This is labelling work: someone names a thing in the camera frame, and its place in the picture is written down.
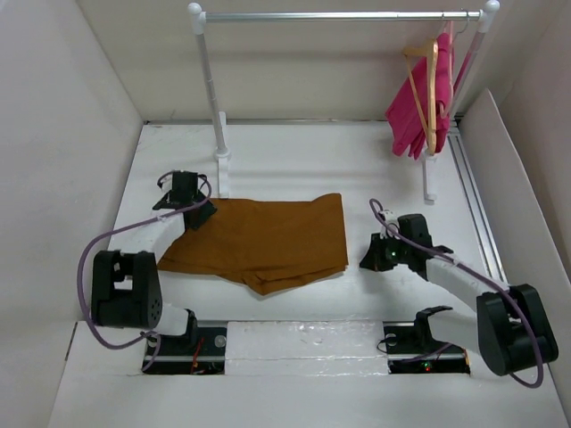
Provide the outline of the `brown trousers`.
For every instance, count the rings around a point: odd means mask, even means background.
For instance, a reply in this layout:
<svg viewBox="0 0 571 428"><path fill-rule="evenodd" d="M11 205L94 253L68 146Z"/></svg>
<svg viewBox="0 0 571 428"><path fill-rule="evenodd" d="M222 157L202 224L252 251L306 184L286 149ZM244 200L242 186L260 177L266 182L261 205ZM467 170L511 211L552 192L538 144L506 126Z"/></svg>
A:
<svg viewBox="0 0 571 428"><path fill-rule="evenodd" d="M161 257L161 271L219 276L260 295L344 272L349 261L342 196L306 202L217 199L216 212Z"/></svg>

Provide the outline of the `wooden clothes hanger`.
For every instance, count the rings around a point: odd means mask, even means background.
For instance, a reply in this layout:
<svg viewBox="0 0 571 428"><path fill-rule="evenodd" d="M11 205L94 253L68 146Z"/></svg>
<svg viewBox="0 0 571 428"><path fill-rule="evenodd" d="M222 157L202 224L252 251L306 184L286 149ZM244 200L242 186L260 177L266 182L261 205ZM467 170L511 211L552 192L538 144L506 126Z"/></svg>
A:
<svg viewBox="0 0 571 428"><path fill-rule="evenodd" d="M435 79L438 59L438 43L435 38L429 39L423 46L406 46L402 50L405 58L411 91L417 107L418 117L423 128L428 154L435 155L436 149L436 94ZM411 57L424 57L426 59L426 111L423 111L418 89L413 76Z"/></svg>

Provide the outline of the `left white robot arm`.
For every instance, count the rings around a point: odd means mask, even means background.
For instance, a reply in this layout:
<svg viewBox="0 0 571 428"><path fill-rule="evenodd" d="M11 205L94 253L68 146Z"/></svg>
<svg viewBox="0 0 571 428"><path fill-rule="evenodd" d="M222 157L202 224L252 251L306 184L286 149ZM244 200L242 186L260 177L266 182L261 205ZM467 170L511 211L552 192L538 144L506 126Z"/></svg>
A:
<svg viewBox="0 0 571 428"><path fill-rule="evenodd" d="M162 197L150 218L110 232L130 236L118 250L94 256L89 315L93 325L168 336L170 346L186 354L199 341L195 315L163 301L158 262L178 238L198 230L217 209L204 174L173 170L157 185Z"/></svg>

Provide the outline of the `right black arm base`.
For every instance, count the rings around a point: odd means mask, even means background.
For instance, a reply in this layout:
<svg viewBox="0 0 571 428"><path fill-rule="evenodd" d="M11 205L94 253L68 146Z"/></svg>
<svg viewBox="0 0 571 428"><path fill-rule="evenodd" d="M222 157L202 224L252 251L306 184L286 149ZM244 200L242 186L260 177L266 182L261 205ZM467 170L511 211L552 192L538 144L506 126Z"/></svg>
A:
<svg viewBox="0 0 571 428"><path fill-rule="evenodd" d="M468 354L461 347L437 341L430 330L431 316L451 311L437 306L419 311L413 321L384 321L384 337L377 350L387 356L390 375L470 375Z"/></svg>

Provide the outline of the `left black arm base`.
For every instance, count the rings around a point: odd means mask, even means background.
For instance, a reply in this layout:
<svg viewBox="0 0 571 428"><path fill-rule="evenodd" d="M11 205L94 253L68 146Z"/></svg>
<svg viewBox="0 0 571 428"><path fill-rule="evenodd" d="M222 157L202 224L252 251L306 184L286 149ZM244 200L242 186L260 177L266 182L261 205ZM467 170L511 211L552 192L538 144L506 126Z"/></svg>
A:
<svg viewBox="0 0 571 428"><path fill-rule="evenodd" d="M223 375L228 323L199 321L190 337L162 336L159 353L146 375Z"/></svg>

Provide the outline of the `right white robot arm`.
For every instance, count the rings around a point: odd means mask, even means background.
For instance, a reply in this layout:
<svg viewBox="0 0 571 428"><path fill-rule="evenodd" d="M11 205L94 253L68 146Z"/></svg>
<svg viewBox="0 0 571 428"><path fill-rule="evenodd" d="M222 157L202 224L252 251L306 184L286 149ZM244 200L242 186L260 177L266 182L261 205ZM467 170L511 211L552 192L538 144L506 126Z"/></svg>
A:
<svg viewBox="0 0 571 428"><path fill-rule="evenodd" d="M438 285L472 310L470 317L441 305L420 310L413 321L412 340L418 359L451 346L476 352L498 376L543 367L559 357L559 346L538 291L530 284L496 281L461 261L454 251L435 245L421 214L374 214L381 230L371 236L360 267L387 272L405 266Z"/></svg>

